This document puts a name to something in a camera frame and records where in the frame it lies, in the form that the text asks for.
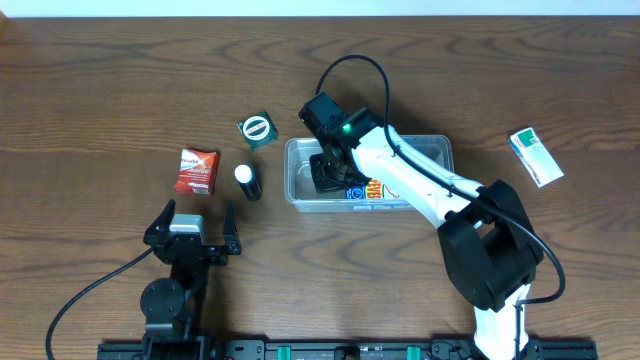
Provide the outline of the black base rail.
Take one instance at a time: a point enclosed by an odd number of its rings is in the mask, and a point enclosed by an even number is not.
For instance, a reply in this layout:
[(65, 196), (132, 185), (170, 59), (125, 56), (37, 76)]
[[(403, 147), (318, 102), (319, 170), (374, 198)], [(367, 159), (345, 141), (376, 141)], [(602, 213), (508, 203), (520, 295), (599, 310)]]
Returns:
[(198, 339), (182, 342), (109, 342), (97, 348), (98, 360), (449, 360), (482, 359), (470, 340), (427, 342), (274, 342)]

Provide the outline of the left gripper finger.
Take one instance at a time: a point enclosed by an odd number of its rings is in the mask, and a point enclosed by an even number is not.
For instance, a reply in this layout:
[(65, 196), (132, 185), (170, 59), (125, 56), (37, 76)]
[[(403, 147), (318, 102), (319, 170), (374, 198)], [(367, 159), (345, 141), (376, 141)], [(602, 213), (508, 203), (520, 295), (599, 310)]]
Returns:
[(231, 203), (229, 203), (226, 208), (222, 234), (226, 246), (237, 245), (237, 228), (235, 224), (233, 205)]
[(160, 215), (151, 224), (151, 233), (158, 234), (166, 232), (170, 228), (171, 221), (174, 217), (174, 200), (170, 199)]

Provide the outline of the red orange medicine box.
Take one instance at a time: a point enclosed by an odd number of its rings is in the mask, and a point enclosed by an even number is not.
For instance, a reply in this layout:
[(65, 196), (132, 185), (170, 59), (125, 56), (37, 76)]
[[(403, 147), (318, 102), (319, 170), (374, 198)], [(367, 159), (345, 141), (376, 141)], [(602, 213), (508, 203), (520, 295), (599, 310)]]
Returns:
[(174, 188), (179, 193), (212, 196), (220, 162), (218, 152), (183, 149), (180, 169)]

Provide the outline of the black bottle white cap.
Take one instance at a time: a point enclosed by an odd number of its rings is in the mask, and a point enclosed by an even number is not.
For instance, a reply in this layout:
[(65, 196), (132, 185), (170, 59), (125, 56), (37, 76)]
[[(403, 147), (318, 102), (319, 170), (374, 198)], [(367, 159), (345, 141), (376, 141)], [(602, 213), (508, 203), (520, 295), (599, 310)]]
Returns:
[(234, 169), (234, 176), (240, 188), (249, 201), (258, 201), (262, 190), (253, 169), (246, 164), (240, 164)]

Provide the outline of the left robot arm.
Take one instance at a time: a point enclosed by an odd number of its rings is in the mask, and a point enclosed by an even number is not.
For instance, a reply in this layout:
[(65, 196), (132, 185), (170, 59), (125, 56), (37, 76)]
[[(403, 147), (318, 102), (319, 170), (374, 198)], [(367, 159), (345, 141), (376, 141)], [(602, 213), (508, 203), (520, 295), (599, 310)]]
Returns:
[(146, 318), (140, 358), (222, 359), (224, 351), (211, 336), (198, 332), (208, 287), (209, 269), (226, 266), (242, 245), (231, 206), (224, 216), (221, 245), (205, 245), (204, 219), (177, 214), (170, 200), (146, 229), (143, 242), (170, 275), (152, 281), (143, 290), (140, 307)]

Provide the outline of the clear plastic container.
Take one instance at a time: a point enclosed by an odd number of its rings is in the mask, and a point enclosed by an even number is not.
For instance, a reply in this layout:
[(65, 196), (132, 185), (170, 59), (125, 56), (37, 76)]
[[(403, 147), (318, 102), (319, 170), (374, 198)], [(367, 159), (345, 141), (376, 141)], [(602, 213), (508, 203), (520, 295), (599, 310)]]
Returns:
[[(453, 172), (451, 144), (444, 135), (402, 135), (417, 151), (445, 169)], [(299, 212), (380, 212), (414, 211), (404, 199), (350, 200), (345, 191), (318, 194), (312, 176), (309, 157), (321, 153), (316, 139), (293, 138), (285, 146), (284, 195)]]

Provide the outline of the white green medicine packet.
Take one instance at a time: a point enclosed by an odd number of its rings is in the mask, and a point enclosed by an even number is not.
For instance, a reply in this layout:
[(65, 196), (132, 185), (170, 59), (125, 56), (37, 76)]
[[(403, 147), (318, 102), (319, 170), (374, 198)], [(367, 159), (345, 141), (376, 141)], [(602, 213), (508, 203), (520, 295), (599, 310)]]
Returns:
[(538, 188), (564, 176), (532, 127), (512, 134), (508, 142)]

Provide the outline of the green square box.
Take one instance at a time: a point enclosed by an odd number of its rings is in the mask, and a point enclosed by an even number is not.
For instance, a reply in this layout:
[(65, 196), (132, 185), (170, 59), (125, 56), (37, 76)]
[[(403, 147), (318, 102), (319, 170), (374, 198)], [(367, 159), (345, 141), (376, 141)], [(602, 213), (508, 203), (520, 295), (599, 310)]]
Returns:
[(260, 112), (237, 123), (244, 140), (252, 151), (278, 138), (277, 129), (267, 112)]

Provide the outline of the blue white drink mix box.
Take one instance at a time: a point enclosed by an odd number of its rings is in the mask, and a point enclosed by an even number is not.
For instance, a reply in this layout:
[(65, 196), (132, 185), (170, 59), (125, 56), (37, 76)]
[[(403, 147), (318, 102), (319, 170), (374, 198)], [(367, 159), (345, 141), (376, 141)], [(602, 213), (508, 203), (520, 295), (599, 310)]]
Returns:
[(345, 198), (350, 200), (397, 200), (401, 196), (394, 192), (388, 185), (372, 179), (365, 185), (356, 185), (346, 189)]

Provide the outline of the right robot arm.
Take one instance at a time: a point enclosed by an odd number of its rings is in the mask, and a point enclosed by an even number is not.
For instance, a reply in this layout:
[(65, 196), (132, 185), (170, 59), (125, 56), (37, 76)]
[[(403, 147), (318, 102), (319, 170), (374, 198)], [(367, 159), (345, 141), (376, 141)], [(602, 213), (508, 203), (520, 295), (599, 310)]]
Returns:
[(476, 348), (488, 359), (513, 359), (528, 342), (524, 300), (544, 254), (515, 190), (457, 175), (410, 145), (363, 108), (344, 112), (326, 93), (299, 117), (322, 152), (311, 159), (319, 193), (378, 180), (437, 230), (449, 279), (474, 307)]

